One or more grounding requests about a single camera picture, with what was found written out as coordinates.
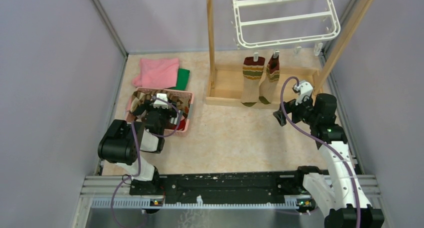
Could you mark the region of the wooden rack post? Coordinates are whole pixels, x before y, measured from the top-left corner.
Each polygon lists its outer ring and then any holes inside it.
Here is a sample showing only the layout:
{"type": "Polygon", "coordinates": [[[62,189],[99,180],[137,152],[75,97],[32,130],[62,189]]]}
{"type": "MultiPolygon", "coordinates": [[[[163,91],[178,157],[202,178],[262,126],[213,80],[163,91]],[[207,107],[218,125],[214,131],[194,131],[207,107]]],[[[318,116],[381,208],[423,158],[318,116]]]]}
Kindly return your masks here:
{"type": "Polygon", "coordinates": [[[341,29],[341,33],[339,34],[335,45],[327,57],[323,69],[315,81],[315,87],[313,91],[314,95],[317,95],[321,92],[321,89],[329,77],[331,71],[335,67],[339,58],[342,56],[345,48],[349,44],[351,38],[355,34],[362,19],[373,2],[374,0],[357,0],[354,3],[352,11],[348,15],[347,21],[345,22],[344,27],[341,29]]]}
{"type": "Polygon", "coordinates": [[[214,0],[206,0],[207,11],[207,31],[208,31],[208,45],[209,45],[209,79],[210,88],[215,87],[216,82],[216,66],[215,66],[215,37],[214,37],[214,0]]]}

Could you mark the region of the pink perforated basket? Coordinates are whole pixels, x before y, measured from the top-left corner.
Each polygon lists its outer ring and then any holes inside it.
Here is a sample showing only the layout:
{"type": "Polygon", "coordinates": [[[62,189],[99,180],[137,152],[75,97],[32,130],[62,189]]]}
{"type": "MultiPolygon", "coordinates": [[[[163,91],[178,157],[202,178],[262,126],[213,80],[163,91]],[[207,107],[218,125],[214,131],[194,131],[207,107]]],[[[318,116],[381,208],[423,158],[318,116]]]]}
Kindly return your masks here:
{"type": "Polygon", "coordinates": [[[130,95],[124,110],[124,120],[132,122],[136,117],[131,113],[140,104],[142,99],[151,98],[156,93],[164,93],[168,97],[168,101],[176,102],[177,108],[182,111],[182,118],[178,125],[175,136],[185,137],[189,129],[191,115],[194,111],[194,93],[189,91],[171,90],[171,89],[153,89],[153,88],[136,88],[130,95]]]}

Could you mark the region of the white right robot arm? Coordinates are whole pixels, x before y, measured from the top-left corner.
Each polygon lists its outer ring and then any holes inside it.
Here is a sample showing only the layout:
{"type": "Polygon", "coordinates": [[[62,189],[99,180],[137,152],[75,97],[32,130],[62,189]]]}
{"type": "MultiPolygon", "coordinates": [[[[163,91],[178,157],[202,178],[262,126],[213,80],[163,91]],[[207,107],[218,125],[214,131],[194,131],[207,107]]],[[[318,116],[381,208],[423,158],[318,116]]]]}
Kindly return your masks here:
{"type": "Polygon", "coordinates": [[[382,227],[383,211],[373,208],[359,183],[351,161],[348,139],[344,129],[336,124],[337,99],[331,94],[318,94],[316,99],[304,97],[282,102],[274,117],[281,126],[290,123],[297,127],[302,121],[310,128],[307,137],[313,139],[327,164],[331,184],[320,171],[307,168],[293,180],[300,194],[309,194],[324,216],[325,227],[382,227]]]}

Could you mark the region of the right wooden rack post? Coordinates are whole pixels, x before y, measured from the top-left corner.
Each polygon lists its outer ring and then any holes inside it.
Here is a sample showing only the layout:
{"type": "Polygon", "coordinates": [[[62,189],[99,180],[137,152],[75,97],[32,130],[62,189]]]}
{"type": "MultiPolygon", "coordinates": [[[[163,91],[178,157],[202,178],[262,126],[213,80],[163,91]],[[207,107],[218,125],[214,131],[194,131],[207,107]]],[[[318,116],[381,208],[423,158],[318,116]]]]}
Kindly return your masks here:
{"type": "Polygon", "coordinates": [[[341,29],[341,33],[339,34],[335,45],[327,57],[323,69],[315,81],[315,87],[313,91],[314,95],[317,95],[321,92],[321,89],[329,77],[331,71],[335,67],[339,58],[342,56],[345,48],[349,44],[351,38],[355,34],[362,19],[373,2],[374,0],[357,0],[354,3],[352,11],[348,15],[347,21],[345,22],[344,27],[341,29]]]}

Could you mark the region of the left wooden rack post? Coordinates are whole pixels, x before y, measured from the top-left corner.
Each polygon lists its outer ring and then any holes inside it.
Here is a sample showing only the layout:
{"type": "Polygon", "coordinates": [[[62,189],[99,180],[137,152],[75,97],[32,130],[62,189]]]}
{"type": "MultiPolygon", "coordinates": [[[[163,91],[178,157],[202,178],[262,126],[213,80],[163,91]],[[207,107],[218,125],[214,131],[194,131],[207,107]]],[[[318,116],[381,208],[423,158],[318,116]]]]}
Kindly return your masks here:
{"type": "Polygon", "coordinates": [[[208,31],[208,45],[209,45],[209,79],[210,88],[215,87],[216,82],[216,66],[215,66],[215,37],[214,37],[214,0],[206,0],[207,11],[207,31],[208,31]]]}

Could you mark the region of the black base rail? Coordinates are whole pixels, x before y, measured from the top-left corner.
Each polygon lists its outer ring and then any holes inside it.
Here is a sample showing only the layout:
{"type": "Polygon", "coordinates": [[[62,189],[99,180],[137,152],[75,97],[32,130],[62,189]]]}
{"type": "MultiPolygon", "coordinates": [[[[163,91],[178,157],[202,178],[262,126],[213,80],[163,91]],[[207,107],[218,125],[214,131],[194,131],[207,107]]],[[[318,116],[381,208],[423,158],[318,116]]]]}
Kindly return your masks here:
{"type": "Polygon", "coordinates": [[[303,177],[309,173],[328,174],[316,166],[299,166],[292,171],[159,174],[152,181],[133,180],[130,195],[172,195],[178,191],[265,190],[298,194],[303,177]]]}

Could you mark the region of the wooden rack base tray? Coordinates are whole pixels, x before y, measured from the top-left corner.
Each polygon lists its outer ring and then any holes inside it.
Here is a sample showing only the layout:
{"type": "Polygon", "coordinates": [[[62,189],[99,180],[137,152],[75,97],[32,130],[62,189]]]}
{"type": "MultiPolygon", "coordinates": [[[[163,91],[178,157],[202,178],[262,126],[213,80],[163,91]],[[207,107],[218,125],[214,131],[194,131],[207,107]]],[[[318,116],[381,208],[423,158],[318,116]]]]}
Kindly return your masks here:
{"type": "MultiPolygon", "coordinates": [[[[277,110],[280,106],[281,88],[284,81],[290,76],[299,80],[307,80],[312,85],[320,75],[320,70],[302,66],[281,66],[280,78],[273,95],[271,104],[258,102],[253,108],[277,110]]],[[[205,103],[208,105],[243,107],[241,96],[244,87],[242,65],[236,63],[216,64],[214,83],[208,85],[205,103]]]]}

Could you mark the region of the pink towel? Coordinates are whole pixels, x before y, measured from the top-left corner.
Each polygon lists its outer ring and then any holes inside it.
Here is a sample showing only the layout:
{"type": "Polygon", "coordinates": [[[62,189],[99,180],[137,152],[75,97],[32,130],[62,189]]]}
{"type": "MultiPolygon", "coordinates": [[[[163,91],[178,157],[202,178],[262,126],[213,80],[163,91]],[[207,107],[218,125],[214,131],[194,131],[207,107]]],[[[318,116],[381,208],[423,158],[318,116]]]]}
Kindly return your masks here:
{"type": "Polygon", "coordinates": [[[178,58],[141,58],[138,65],[139,74],[131,81],[135,87],[166,89],[176,86],[180,66],[178,58]]]}

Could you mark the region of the white clip drying hanger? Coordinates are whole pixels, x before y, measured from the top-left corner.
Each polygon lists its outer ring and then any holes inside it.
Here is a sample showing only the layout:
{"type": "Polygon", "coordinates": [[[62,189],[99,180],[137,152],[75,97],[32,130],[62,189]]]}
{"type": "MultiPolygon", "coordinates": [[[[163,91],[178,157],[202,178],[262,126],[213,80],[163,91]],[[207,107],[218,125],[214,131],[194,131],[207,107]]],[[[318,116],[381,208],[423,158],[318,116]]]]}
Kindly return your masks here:
{"type": "Polygon", "coordinates": [[[260,18],[251,21],[243,21],[242,8],[259,8],[271,7],[275,5],[298,4],[304,1],[317,0],[231,0],[234,28],[236,32],[236,45],[246,49],[259,49],[277,46],[300,45],[302,43],[315,43],[318,48],[322,47],[322,43],[334,40],[341,32],[341,24],[337,15],[336,7],[333,0],[323,0],[324,10],[319,12],[308,11],[305,14],[290,15],[285,17],[275,18],[260,18]],[[324,31],[318,34],[300,34],[294,37],[287,38],[272,38],[263,41],[247,41],[247,35],[243,29],[253,26],[263,25],[288,25],[291,22],[308,21],[317,19],[320,22],[326,23],[324,31]]]}

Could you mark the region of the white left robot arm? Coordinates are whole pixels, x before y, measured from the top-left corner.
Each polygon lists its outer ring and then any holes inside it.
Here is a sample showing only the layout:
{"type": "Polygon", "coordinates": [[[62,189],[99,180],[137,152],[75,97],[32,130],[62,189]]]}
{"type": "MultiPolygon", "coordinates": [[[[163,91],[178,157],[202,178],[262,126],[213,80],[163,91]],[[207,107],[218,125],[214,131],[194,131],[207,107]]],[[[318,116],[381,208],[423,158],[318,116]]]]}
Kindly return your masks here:
{"type": "Polygon", "coordinates": [[[127,122],[115,119],[103,135],[97,148],[100,159],[124,168],[131,180],[141,181],[141,188],[147,194],[160,189],[155,178],[157,169],[148,163],[142,152],[159,153],[165,144],[165,128],[172,119],[181,120],[181,114],[174,108],[137,108],[132,115],[141,120],[127,122]]]}

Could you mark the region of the green cloth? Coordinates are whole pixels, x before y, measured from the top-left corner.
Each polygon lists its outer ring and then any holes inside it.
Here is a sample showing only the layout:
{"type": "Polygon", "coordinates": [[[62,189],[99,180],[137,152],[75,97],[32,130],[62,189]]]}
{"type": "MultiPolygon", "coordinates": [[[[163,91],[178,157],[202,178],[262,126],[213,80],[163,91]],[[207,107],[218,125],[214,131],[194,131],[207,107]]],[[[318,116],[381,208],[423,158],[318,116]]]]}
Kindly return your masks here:
{"type": "Polygon", "coordinates": [[[187,89],[189,79],[190,70],[179,68],[177,73],[176,85],[174,87],[171,87],[170,89],[185,91],[187,89]]]}

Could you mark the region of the brown beige striped sock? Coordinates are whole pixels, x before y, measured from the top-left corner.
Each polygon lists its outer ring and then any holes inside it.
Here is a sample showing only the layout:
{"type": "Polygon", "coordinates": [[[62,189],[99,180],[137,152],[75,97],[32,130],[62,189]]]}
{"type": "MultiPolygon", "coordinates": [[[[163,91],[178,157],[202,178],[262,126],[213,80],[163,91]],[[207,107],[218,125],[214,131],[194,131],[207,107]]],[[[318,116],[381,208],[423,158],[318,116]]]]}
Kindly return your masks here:
{"type": "Polygon", "coordinates": [[[192,93],[184,93],[181,91],[176,92],[175,90],[151,90],[148,92],[147,89],[143,89],[134,91],[131,96],[131,99],[129,100],[127,110],[131,115],[139,116],[139,114],[136,114],[136,109],[142,106],[147,101],[150,101],[150,99],[156,93],[166,94],[169,100],[176,103],[177,109],[183,111],[184,118],[187,118],[190,110],[191,101],[193,100],[192,93]]]}

